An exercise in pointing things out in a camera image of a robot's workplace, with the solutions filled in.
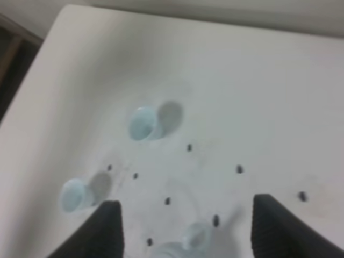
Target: dark floor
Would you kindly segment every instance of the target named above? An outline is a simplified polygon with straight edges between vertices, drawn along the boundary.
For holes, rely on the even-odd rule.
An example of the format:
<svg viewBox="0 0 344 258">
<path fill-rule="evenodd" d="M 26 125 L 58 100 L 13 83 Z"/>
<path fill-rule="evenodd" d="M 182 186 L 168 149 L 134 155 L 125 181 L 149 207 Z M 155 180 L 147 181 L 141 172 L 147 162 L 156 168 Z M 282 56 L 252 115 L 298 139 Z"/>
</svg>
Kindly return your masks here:
<svg viewBox="0 0 344 258">
<path fill-rule="evenodd" d="M 10 36 L 0 30 L 0 58 L 4 55 Z M 0 123 L 16 95 L 39 48 L 27 41 L 20 44 L 0 84 Z"/>
</svg>

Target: light blue cup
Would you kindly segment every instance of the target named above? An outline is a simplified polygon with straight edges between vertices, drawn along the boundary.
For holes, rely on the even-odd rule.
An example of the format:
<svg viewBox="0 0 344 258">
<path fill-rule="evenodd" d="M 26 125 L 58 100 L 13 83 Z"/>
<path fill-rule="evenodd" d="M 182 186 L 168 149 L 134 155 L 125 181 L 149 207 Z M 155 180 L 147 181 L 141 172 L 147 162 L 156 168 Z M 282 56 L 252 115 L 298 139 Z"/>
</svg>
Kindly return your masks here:
<svg viewBox="0 0 344 258">
<path fill-rule="evenodd" d="M 92 190 L 80 179 L 74 178 L 67 181 L 60 193 L 60 205 L 64 212 L 74 212 L 95 204 Z"/>
<path fill-rule="evenodd" d="M 155 110 L 151 107 L 138 108 L 131 118 L 129 135 L 135 141 L 161 138 L 163 128 Z"/>
</svg>

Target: white tabletop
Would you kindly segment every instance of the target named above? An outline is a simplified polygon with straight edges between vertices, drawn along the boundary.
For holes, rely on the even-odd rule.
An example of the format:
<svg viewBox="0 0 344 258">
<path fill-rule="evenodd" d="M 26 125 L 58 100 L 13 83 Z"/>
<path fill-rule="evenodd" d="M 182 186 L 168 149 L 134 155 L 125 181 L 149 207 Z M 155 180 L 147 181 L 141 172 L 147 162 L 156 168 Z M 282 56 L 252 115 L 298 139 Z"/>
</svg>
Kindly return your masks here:
<svg viewBox="0 0 344 258">
<path fill-rule="evenodd" d="M 214 257 L 253 257 L 258 193 L 344 248 L 343 82 L 343 40 L 66 7 L 0 127 L 1 257 L 52 252 L 95 209 L 60 212 L 61 186 L 108 165 L 126 257 L 215 214 Z M 132 141 L 143 105 L 180 121 Z"/>
</svg>

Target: black object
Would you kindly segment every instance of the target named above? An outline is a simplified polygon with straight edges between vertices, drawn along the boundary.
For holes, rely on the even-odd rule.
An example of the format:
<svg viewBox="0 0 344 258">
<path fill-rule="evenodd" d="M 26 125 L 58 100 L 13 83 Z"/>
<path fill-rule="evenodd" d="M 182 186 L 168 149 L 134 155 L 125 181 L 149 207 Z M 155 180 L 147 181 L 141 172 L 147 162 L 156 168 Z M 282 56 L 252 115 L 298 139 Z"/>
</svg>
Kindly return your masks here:
<svg viewBox="0 0 344 258">
<path fill-rule="evenodd" d="M 255 258 L 344 257 L 271 195 L 254 197 L 251 242 Z"/>
<path fill-rule="evenodd" d="M 148 238 L 148 239 L 147 239 L 147 245 L 148 245 L 148 246 L 152 246 L 152 245 L 153 245 L 153 239 Z"/>
<path fill-rule="evenodd" d="M 220 226 L 220 217 L 218 215 L 214 215 L 213 217 L 213 226 L 214 227 Z"/>
<path fill-rule="evenodd" d="M 301 202 L 307 202 L 307 200 L 308 200 L 307 194 L 304 191 L 299 192 L 298 197 L 299 197 Z"/>
<path fill-rule="evenodd" d="M 103 202 L 91 217 L 48 258 L 123 258 L 119 202 Z"/>
</svg>

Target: clear plastic cup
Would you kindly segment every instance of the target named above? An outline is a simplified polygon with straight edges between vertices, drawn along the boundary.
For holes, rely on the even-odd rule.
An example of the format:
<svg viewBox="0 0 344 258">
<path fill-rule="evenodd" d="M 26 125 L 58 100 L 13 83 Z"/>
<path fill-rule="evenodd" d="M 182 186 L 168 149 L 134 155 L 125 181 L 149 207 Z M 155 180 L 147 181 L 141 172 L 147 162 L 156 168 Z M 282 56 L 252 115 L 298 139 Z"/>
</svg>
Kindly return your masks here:
<svg viewBox="0 0 344 258">
<path fill-rule="evenodd" d="M 132 116 L 129 135 L 135 141 L 155 140 L 163 136 L 158 115 L 151 107 L 140 107 Z"/>
<path fill-rule="evenodd" d="M 71 179 L 63 185 L 60 193 L 60 205 L 64 212 L 82 210 L 94 204 L 94 193 L 80 179 Z"/>
<path fill-rule="evenodd" d="M 168 242 L 156 247 L 150 258 L 206 258 L 212 237 L 207 223 L 194 223 L 184 232 L 181 242 Z"/>
</svg>

